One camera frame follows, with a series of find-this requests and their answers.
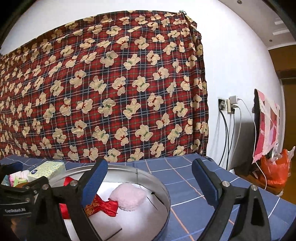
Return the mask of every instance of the metal screw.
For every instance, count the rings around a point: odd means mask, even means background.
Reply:
[[[43,190],[47,190],[48,188],[49,188],[48,184],[44,184],[44,185],[42,186],[42,189],[43,189]]]
[[[70,182],[70,185],[72,187],[75,187],[77,184],[78,184],[78,182],[76,180],[73,180],[73,181]]]
[[[223,181],[223,182],[222,182],[222,185],[223,185],[224,187],[229,187],[229,186],[230,186],[230,183],[227,182],[227,181]]]
[[[257,190],[258,190],[258,187],[255,186],[255,185],[251,185],[251,189],[252,189],[253,191],[257,191]]]

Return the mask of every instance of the orange plastic bag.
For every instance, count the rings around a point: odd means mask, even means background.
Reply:
[[[289,163],[288,151],[283,149],[282,157],[276,160],[276,165],[272,162],[266,160],[265,156],[261,157],[261,170],[266,176],[267,185],[273,188],[284,188],[289,173]],[[265,178],[262,173],[259,175],[259,180],[261,183],[265,184]]]

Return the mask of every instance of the white cable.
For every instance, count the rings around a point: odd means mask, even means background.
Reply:
[[[232,162],[233,155],[234,155],[234,152],[235,152],[235,148],[237,147],[237,143],[238,143],[238,141],[239,141],[240,128],[241,128],[241,126],[242,126],[242,110],[241,110],[241,108],[240,108],[239,106],[236,107],[236,108],[239,109],[239,114],[240,114],[240,116],[239,116],[239,133],[238,133],[238,135],[237,135],[237,141],[236,141],[236,143],[235,143],[235,145],[234,145],[234,148],[233,148],[233,153],[232,153],[232,157],[231,157],[230,163]]]
[[[256,148],[256,137],[257,137],[255,120],[254,120],[254,118],[253,118],[251,112],[249,111],[249,109],[248,109],[246,103],[245,103],[242,99],[239,99],[239,100],[241,100],[241,101],[244,103],[244,105],[245,105],[245,107],[247,108],[247,110],[248,110],[248,112],[249,112],[249,114],[250,114],[250,116],[251,116],[251,118],[252,118],[252,120],[253,120],[253,123],[254,123],[254,127],[255,127],[255,142],[254,142],[254,150],[253,150],[253,156],[252,156],[252,157],[253,157],[253,160],[255,161],[255,159],[254,159],[254,153],[255,153],[255,148]],[[265,188],[264,188],[264,190],[266,190],[266,187],[267,187],[267,179],[266,179],[266,176],[265,176],[265,174],[263,173],[263,171],[261,170],[261,168],[259,167],[258,163],[257,163],[256,161],[255,161],[255,163],[256,163],[256,165],[258,166],[259,170],[262,172],[262,174],[263,174],[263,176],[264,176],[264,178],[265,178]]]

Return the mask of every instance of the white wall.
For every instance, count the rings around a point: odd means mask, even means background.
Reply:
[[[237,95],[251,110],[254,88],[257,88],[282,109],[281,87],[268,50],[242,19],[218,0],[38,0],[10,31],[2,45],[1,53],[8,53],[44,32],[74,20],[101,13],[136,9],[168,12],[184,10],[197,22],[198,31],[202,34],[209,94],[207,155],[216,162],[219,162],[222,155],[225,138],[222,118],[217,124],[218,97]],[[254,129],[249,113],[242,103],[240,106],[242,130],[235,155],[238,162],[244,160],[246,153],[252,153],[250,130]],[[225,114],[232,129],[231,116]],[[235,119],[238,123],[238,110]],[[238,125],[235,125],[235,128],[236,135]]]

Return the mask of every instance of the ceiling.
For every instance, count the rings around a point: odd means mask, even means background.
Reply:
[[[219,1],[239,15],[261,38],[269,50],[296,44],[283,21],[262,0]]]

